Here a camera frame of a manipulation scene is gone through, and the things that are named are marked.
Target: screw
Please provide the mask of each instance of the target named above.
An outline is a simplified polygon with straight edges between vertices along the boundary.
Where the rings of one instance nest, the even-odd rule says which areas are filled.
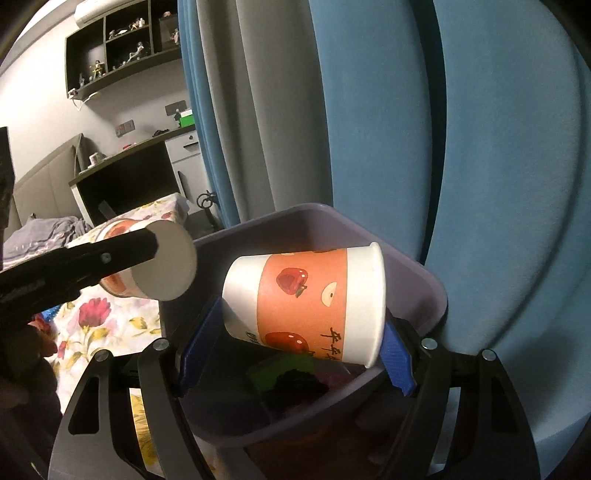
[[[166,350],[169,345],[170,344],[166,338],[159,338],[154,342],[154,350]]]
[[[421,340],[421,345],[425,350],[435,350],[437,348],[437,341],[432,338],[424,338]]]
[[[98,352],[95,353],[95,358],[96,358],[97,362],[102,362],[103,360],[107,360],[108,357],[109,357],[108,350],[99,350]]]
[[[496,360],[496,353],[493,352],[492,350],[483,350],[482,351],[482,358],[484,360],[488,360],[489,362],[492,362],[492,361]]]

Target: wall shelf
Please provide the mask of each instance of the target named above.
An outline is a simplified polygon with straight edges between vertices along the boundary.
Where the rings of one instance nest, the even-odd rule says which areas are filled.
[[[181,57],[180,47],[171,45],[171,21],[178,25],[176,0],[136,0],[114,8],[66,38],[66,94],[76,89],[73,99],[91,94],[119,80]],[[138,18],[145,25],[109,39],[109,32],[129,28]],[[129,54],[144,46],[144,56],[121,65]],[[88,82],[95,61],[105,66],[103,75]],[[86,84],[80,87],[82,75]]]
[[[107,38],[107,40],[105,41],[105,43],[111,43],[111,42],[117,41],[117,40],[119,40],[120,38],[127,37],[128,35],[133,35],[133,34],[136,34],[136,33],[138,33],[138,32],[141,32],[141,31],[142,31],[142,30],[144,30],[145,28],[149,28],[149,27],[150,27],[150,26],[149,26],[148,24],[146,24],[146,25],[144,25],[143,27],[136,28],[135,30],[128,30],[127,32],[125,32],[125,33],[122,33],[121,35],[116,35],[116,36],[114,36],[113,38]]]

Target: paper cup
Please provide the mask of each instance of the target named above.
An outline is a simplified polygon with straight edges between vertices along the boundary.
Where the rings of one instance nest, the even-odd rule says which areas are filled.
[[[127,268],[100,281],[116,297],[174,300],[191,285],[197,271],[197,253],[193,240],[180,225],[169,220],[120,219],[106,225],[96,241],[147,228],[158,242],[152,260]]]
[[[382,251],[369,247],[240,257],[222,292],[235,338],[371,367],[384,332]]]

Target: headboard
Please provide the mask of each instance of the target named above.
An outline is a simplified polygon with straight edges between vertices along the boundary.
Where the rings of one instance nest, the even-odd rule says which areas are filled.
[[[78,134],[56,148],[14,187],[7,239],[34,213],[38,218],[82,217],[68,182],[80,171],[79,159],[88,158],[87,139]]]

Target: red apple graphic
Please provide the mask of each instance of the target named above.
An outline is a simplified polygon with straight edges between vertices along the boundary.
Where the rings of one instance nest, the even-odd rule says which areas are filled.
[[[277,275],[277,285],[288,295],[295,295],[299,297],[304,290],[307,289],[306,281],[308,280],[308,272],[301,268],[288,267],[281,270]]]
[[[291,353],[310,353],[308,342],[297,333],[271,332],[265,335],[265,343],[278,350]]]

